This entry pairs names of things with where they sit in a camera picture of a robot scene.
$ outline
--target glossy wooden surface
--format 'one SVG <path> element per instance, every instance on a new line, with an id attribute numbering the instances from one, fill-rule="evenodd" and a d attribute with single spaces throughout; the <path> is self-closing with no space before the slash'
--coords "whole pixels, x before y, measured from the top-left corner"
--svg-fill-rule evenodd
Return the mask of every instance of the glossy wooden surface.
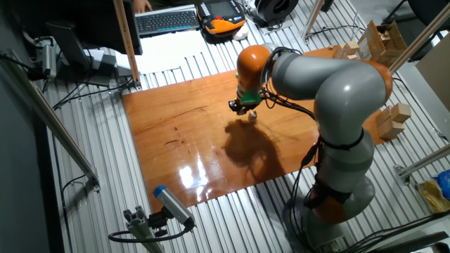
<path id="1" fill-rule="evenodd" d="M 333 56 L 333 51 L 325 48 Z M 235 71 L 123 97 L 153 210 L 156 186 L 166 185 L 186 206 L 299 169 L 319 134 L 305 114 L 264 102 L 257 123 L 228 107 L 236 97 Z M 314 101 L 300 105 L 313 110 Z M 377 111 L 365 122 L 375 144 Z"/>

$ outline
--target blue object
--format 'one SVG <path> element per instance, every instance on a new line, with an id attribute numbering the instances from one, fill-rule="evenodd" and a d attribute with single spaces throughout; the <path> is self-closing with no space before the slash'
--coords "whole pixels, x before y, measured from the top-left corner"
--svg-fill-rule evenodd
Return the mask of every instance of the blue object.
<path id="1" fill-rule="evenodd" d="M 442 190 L 442 195 L 450 200 L 450 170 L 443 171 L 433 178 Z"/>
<path id="2" fill-rule="evenodd" d="M 155 190 L 153 191 L 153 195 L 158 198 L 158 196 L 163 192 L 163 190 L 167 189 L 165 185 L 156 186 Z"/>

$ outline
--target small wooden block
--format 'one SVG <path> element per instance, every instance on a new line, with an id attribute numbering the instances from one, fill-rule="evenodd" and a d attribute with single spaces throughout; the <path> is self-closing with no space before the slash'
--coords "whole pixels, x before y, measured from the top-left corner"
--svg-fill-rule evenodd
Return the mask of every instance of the small wooden block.
<path id="1" fill-rule="evenodd" d="M 405 124 L 392 120 L 391 117 L 378 127 L 378 136 L 383 140 L 392 140 L 405 130 Z"/>
<path id="2" fill-rule="evenodd" d="M 340 56 L 340 58 L 341 58 L 341 59 L 344 59 L 344 60 L 348 60 L 348 59 L 349 59 L 349 56 L 344 52 L 344 53 Z"/>
<path id="3" fill-rule="evenodd" d="M 355 54 L 358 50 L 359 50 L 359 45 L 358 45 L 358 42 L 356 42 L 356 41 L 348 41 L 344 45 L 344 51 L 348 56 Z"/>
<path id="4" fill-rule="evenodd" d="M 391 41 L 391 38 L 389 36 L 386 36 L 385 34 L 381 34 L 380 39 L 382 44 L 385 46 Z"/>
<path id="5" fill-rule="evenodd" d="M 333 56 L 333 58 L 336 58 L 336 59 L 340 59 L 340 58 L 341 58 L 342 54 L 345 53 L 345 51 L 344 51 L 344 45 L 345 45 L 345 44 L 340 44 L 340 45 L 338 45 L 338 48 L 337 48 L 336 53 L 335 53 L 335 55 Z"/>
<path id="6" fill-rule="evenodd" d="M 391 109 L 392 105 L 388 105 L 386 109 L 384 109 L 376 118 L 377 127 L 379 127 L 381 124 L 383 124 L 386 119 L 388 119 L 391 116 Z"/>
<path id="7" fill-rule="evenodd" d="M 392 120 L 403 123 L 411 117 L 411 106 L 398 103 L 391 109 Z"/>

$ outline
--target keyboard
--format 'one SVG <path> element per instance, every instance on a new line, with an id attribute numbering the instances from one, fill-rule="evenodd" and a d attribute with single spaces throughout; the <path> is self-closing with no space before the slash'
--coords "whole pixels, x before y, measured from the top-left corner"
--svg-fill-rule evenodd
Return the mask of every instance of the keyboard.
<path id="1" fill-rule="evenodd" d="M 200 27 L 195 11 L 175 11 L 136 16 L 136 24 L 140 37 Z"/>

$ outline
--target gray robotic arm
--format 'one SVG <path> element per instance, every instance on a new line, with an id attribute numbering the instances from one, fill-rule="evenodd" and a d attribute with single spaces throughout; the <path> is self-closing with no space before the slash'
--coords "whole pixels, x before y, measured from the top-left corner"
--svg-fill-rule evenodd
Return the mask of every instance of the gray robotic arm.
<path id="1" fill-rule="evenodd" d="M 266 79 L 272 79 L 280 95 L 290 100 L 315 100 L 320 161 L 316 183 L 303 200 L 307 208 L 298 216 L 305 221 L 304 231 L 298 232 L 306 232 L 315 247 L 326 242 L 323 235 L 332 234 L 333 225 L 361 213 L 375 195 L 372 182 L 365 177 L 374 147 L 362 125 L 389 98 L 392 78 L 387 68 L 377 63 L 309 57 L 292 51 L 274 56 L 274 45 L 253 47 L 239 55 L 238 98 L 230 104 L 232 110 L 245 112 L 256 106 L 242 98 L 256 90 L 264 93 L 263 83 L 255 84 L 253 77 L 264 76 L 267 66 L 270 76 Z M 262 59 L 264 67 L 258 68 Z"/>

